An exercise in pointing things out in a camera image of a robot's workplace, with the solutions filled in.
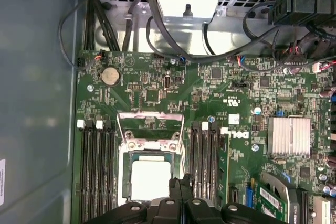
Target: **silver heatsink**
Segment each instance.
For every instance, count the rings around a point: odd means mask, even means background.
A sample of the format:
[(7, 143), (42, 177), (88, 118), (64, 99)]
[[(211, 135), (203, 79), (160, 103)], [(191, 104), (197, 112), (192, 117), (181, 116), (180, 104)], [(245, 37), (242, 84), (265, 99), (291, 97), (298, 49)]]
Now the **silver heatsink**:
[(269, 118), (267, 153), (310, 155), (310, 119)]

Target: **white connector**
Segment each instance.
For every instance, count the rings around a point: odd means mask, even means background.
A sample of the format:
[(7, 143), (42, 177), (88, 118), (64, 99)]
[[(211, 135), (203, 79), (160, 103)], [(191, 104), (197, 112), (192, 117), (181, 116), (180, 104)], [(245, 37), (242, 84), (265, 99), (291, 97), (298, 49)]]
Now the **white connector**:
[(102, 130), (104, 127), (104, 122), (102, 120), (97, 120), (96, 121), (96, 128), (99, 130)]
[(312, 66), (312, 69), (313, 69), (313, 73), (319, 73), (321, 72), (321, 63), (317, 62), (315, 64), (313, 64)]
[(209, 130), (209, 122), (202, 122), (202, 131)]
[(313, 211), (316, 212), (313, 224), (330, 224), (330, 201), (321, 196), (314, 196)]
[(77, 120), (77, 128), (84, 129), (85, 128), (85, 121), (83, 119)]

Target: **motherboard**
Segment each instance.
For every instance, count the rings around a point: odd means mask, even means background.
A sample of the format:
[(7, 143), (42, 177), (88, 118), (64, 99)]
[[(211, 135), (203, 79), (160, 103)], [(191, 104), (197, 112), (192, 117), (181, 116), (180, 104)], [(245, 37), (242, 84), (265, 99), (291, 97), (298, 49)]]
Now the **motherboard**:
[[(200, 65), (97, 51), (78, 62), (95, 57), (77, 76), (72, 223), (167, 197), (169, 179), (186, 173), (194, 196), (218, 208), (336, 223), (332, 68), (259, 73), (235, 58)], [(246, 55), (245, 64), (274, 61)]]

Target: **blue connector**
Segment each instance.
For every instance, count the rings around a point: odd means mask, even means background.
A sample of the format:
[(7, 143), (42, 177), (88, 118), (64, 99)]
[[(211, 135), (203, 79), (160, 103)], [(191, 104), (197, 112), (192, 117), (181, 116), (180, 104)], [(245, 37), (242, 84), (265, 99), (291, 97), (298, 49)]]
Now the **blue connector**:
[(253, 208), (254, 191), (250, 187), (246, 187), (245, 206)]
[(277, 116), (283, 116), (283, 110), (277, 111)]

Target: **green circuit board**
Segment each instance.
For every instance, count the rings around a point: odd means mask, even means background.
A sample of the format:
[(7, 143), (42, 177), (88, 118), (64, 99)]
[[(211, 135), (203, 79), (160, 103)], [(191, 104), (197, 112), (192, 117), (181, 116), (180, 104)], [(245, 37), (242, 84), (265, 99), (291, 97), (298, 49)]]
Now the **green circuit board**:
[[(93, 59), (97, 53), (83, 51), (80, 60)], [(269, 58), (247, 56), (245, 59), (245, 64), (264, 69), (272, 67), (273, 63)], [(101, 80), (106, 67), (116, 68), (120, 74), (120, 81), (115, 86), (107, 86)], [(237, 201), (245, 204), (246, 186), (252, 178), (257, 180), (261, 171), (286, 176), (291, 183), (310, 192), (312, 203), (312, 195), (321, 194), (318, 190), (319, 175), (334, 177), (333, 170), (326, 166), (325, 161), (330, 151), (330, 101), (319, 96), (323, 87), (331, 84), (332, 76), (332, 69), (315, 74), (311, 68), (303, 68), (294, 75), (284, 73), (282, 69), (273, 73), (249, 72), (242, 69), (234, 58), (198, 65), (171, 63), (154, 54), (107, 53), (102, 61), (78, 73), (77, 77), (76, 120), (110, 121), (113, 131), (104, 136), (103, 145), (92, 141), (84, 143), (83, 138), (90, 137), (93, 132), (75, 131), (72, 223), (81, 223), (117, 206), (118, 146), (122, 139), (116, 116), (118, 112), (135, 113), (139, 110), (184, 115), (183, 143), (186, 171), (190, 173), (193, 173), (191, 167), (197, 166), (193, 162), (196, 159), (193, 151), (197, 149), (192, 146), (193, 128), (199, 129), (201, 126), (195, 124), (201, 125), (210, 117), (214, 118), (211, 125), (220, 145), (219, 162), (215, 164), (219, 181), (216, 185), (218, 205), (228, 202), (229, 187), (238, 190)], [(89, 91), (88, 86), (92, 86), (93, 91)], [(261, 108), (260, 115), (254, 113), (256, 107)], [(277, 164), (267, 155), (268, 118), (290, 115), (311, 119), (313, 154), (310, 158), (288, 157), (285, 164)], [(148, 134), (157, 132), (152, 129), (169, 130), (165, 123), (151, 125), (146, 121), (133, 128), (147, 129)], [(258, 145), (258, 151), (252, 150), (253, 145)], [(111, 163), (101, 153), (109, 153), (113, 164), (109, 171), (102, 168)], [(88, 160), (92, 164), (83, 174), (83, 165)], [(109, 175), (96, 178), (94, 174), (88, 175), (89, 169), (95, 169), (95, 173), (109, 172)], [(90, 181), (91, 187), (96, 189), (101, 185), (103, 196), (89, 198), (84, 193), (83, 181)], [(94, 205), (100, 200), (109, 202), (94, 208), (85, 203)]]

